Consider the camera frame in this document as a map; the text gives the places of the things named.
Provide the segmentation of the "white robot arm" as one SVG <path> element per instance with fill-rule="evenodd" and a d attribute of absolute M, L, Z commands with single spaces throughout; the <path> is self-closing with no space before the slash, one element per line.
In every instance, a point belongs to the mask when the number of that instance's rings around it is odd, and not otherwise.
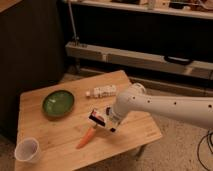
<path fill-rule="evenodd" d="M 109 118 L 121 123 L 131 111 L 144 111 L 213 129 L 213 97 L 154 96 L 140 83 L 121 91 L 108 109 Z"/>

